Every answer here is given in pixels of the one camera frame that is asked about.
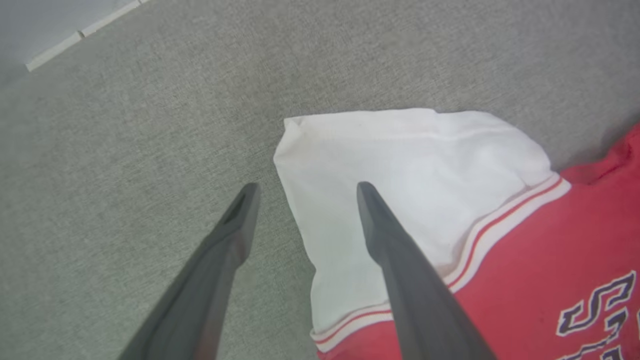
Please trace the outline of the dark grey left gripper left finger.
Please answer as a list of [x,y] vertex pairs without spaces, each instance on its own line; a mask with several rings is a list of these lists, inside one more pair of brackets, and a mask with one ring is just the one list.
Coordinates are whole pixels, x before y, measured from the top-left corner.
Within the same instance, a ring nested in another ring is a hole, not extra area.
[[237,270],[258,223],[261,190],[247,183],[119,356],[121,360],[215,360]]

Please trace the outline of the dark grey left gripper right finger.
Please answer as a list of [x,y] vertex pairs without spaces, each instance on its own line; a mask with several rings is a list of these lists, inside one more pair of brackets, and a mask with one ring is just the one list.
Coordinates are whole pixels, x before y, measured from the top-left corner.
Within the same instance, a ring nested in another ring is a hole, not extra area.
[[381,267],[404,360],[493,360],[496,356],[377,189],[357,186],[370,257]]

